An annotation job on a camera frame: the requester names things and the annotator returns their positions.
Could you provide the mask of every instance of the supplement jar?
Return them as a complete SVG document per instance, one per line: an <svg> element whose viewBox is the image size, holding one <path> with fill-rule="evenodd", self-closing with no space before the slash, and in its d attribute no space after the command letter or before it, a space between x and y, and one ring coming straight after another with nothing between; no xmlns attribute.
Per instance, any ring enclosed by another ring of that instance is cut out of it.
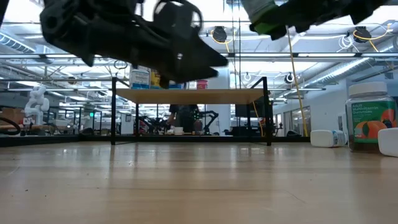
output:
<svg viewBox="0 0 398 224"><path fill-rule="evenodd" d="M353 152L380 153L378 133L396 128L396 102L387 95L384 82L349 87L346 102L349 148Z"/></svg>

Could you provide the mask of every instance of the yellow cable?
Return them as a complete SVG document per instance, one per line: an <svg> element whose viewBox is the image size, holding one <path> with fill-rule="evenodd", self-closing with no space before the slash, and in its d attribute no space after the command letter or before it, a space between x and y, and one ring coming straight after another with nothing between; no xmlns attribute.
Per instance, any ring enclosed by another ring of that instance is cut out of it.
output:
<svg viewBox="0 0 398 224"><path fill-rule="evenodd" d="M374 48L374 50L376 52L379 52L379 50L376 48L376 46L374 45L373 41L369 40L369 42L371 43L372 47Z"/></svg>
<svg viewBox="0 0 398 224"><path fill-rule="evenodd" d="M296 70L294 68L292 40L290 39L289 27L286 27L286 29L287 29L287 37L289 38L290 58L292 59L294 83L295 83L295 86L296 86L296 89L297 89L298 101L300 102L301 116L303 118L304 135L305 135L305 137L308 137L307 122L305 121L304 109L303 109L303 101L301 100L300 91L299 91L299 84L297 83Z"/></svg>
<svg viewBox="0 0 398 224"><path fill-rule="evenodd" d="M225 43L225 47L226 47L226 51L229 53L228 43ZM263 132L263 130L262 130L262 125L261 125L261 122L260 122L260 117L259 117L259 114L257 113L257 108L256 108L256 104L254 103L254 101L253 101L253 106L254 106L254 111L256 112L257 121L259 122L260 130L261 130L261 137L263 137L263 136L264 136L264 134L263 134L264 132Z"/></svg>
<svg viewBox="0 0 398 224"><path fill-rule="evenodd" d="M381 36L379 36L379 37L374 37L374 38L360 37L360 36L356 35L357 31L354 31L354 32L353 32L353 35L354 35L354 37L359 38L359 39L361 39L361 40L377 40L377 39L380 39L380 38L385 37L385 36L388 34L388 30L389 30L389 29L390 29L390 25L387 25L386 33L384 33L383 35L381 35Z"/></svg>
<svg viewBox="0 0 398 224"><path fill-rule="evenodd" d="M259 122L260 130L261 130L261 137L263 137L264 134L263 134L263 130L262 130L262 125L261 125L261 121L259 118L259 114L257 113L256 104L254 103L254 101L253 101L253 106L254 106L254 111L256 112L257 120Z"/></svg>

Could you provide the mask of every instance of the white jar lid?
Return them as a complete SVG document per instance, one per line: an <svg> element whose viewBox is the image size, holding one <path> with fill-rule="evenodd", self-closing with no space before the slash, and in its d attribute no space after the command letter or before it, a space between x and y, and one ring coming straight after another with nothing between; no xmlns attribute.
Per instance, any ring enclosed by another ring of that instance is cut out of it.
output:
<svg viewBox="0 0 398 224"><path fill-rule="evenodd" d="M387 84L385 82L369 82L355 84L349 87L349 96L362 93L387 93Z"/></svg>

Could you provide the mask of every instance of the wooden floor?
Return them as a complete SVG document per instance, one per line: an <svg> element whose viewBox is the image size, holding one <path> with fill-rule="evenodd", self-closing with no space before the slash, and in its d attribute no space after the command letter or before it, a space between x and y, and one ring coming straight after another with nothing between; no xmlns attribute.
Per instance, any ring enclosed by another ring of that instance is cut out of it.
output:
<svg viewBox="0 0 398 224"><path fill-rule="evenodd" d="M398 159L309 144L0 148L0 223L394 223Z"/></svg>

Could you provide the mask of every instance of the person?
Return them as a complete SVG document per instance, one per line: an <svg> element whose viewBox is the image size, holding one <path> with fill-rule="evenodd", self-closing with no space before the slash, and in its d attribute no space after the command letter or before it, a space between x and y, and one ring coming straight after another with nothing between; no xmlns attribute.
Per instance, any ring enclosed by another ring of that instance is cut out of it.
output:
<svg viewBox="0 0 398 224"><path fill-rule="evenodd" d="M188 84L184 83L184 89L187 89L187 87ZM184 133L192 133L195 131L195 121L197 120L195 114L198 111L198 105L170 105L169 112L171 115L167 124L182 127Z"/></svg>

